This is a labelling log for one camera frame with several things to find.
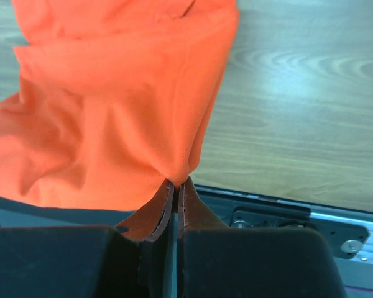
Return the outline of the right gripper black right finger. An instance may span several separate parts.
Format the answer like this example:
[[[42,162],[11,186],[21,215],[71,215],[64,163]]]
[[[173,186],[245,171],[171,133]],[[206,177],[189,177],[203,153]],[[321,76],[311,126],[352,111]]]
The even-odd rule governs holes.
[[[179,297],[345,297],[322,235],[304,228],[231,228],[199,198],[178,192]]]

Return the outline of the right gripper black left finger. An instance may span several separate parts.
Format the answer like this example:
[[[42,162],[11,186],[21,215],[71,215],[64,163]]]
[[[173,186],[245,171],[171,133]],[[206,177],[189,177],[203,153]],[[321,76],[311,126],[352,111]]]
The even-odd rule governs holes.
[[[0,228],[0,297],[170,297],[174,194],[115,226]]]

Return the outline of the orange polo shirt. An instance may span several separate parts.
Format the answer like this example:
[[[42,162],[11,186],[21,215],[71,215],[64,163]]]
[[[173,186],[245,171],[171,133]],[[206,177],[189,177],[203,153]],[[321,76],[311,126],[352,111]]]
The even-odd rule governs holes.
[[[0,197],[136,210],[198,166],[235,1],[14,1],[26,46],[0,102]]]

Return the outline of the aluminium frame rail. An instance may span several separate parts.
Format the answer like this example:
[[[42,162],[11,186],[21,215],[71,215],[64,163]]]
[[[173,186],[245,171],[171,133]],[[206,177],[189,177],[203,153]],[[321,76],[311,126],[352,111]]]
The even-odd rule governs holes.
[[[311,217],[346,224],[358,224],[368,229],[369,238],[365,241],[362,250],[349,260],[336,258],[335,262],[346,286],[348,297],[373,297],[373,219],[357,214],[343,217],[318,212],[313,212]]]

